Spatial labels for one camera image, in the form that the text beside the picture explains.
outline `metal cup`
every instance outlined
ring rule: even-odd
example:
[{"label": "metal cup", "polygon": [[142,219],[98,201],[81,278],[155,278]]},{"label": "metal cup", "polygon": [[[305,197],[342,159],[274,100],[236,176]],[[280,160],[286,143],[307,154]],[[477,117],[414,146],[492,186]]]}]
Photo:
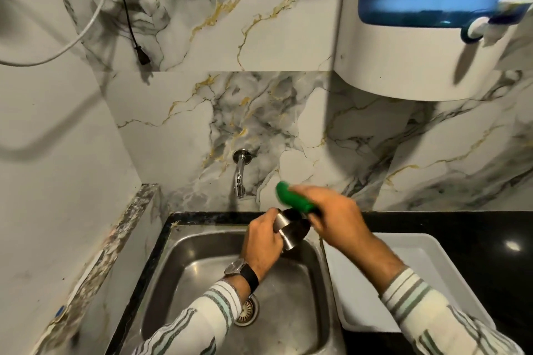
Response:
[{"label": "metal cup", "polygon": [[283,249],[292,250],[311,229],[311,223],[296,209],[286,209],[276,215],[274,232],[283,239]]}]

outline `sink drain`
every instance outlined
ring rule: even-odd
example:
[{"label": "sink drain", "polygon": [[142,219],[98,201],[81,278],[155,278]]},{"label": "sink drain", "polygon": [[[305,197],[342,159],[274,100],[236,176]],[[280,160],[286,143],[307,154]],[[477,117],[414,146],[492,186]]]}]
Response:
[{"label": "sink drain", "polygon": [[243,305],[243,311],[235,320],[235,325],[239,327],[246,327],[252,324],[259,313],[259,302],[254,295],[250,296]]}]

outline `black countertop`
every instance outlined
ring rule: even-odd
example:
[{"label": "black countertop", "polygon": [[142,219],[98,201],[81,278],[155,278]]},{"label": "black countertop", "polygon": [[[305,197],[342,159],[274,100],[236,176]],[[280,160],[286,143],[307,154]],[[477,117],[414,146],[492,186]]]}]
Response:
[{"label": "black countertop", "polygon": [[[259,213],[177,213],[171,215],[152,252],[107,354],[118,353],[132,314],[148,285],[170,224],[248,224]],[[367,212],[373,232],[427,233],[443,246],[503,334],[533,353],[533,212]],[[348,354],[409,354],[399,333],[343,331]]]}]

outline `stainless steel sink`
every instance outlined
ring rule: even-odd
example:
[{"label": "stainless steel sink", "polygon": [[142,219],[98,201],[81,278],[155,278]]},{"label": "stainless steel sink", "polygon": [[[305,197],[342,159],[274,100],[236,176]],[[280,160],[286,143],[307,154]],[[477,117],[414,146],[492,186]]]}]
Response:
[{"label": "stainless steel sink", "polygon": [[[240,253],[246,227],[177,225],[141,302],[121,354],[171,323],[223,275]],[[257,316],[231,327],[217,355],[345,353],[330,276],[311,231],[284,253],[256,290]]]}]

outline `striped shirt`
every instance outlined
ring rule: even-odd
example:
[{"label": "striped shirt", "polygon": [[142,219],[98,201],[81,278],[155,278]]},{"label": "striped shirt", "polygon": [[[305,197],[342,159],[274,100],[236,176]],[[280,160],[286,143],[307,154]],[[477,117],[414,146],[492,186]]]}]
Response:
[{"label": "striped shirt", "polygon": [[[416,353],[523,354],[503,334],[452,307],[410,268],[392,280],[381,300]],[[241,310],[235,289],[219,281],[183,310],[172,324],[163,326],[137,347],[133,355],[213,355]]]}]

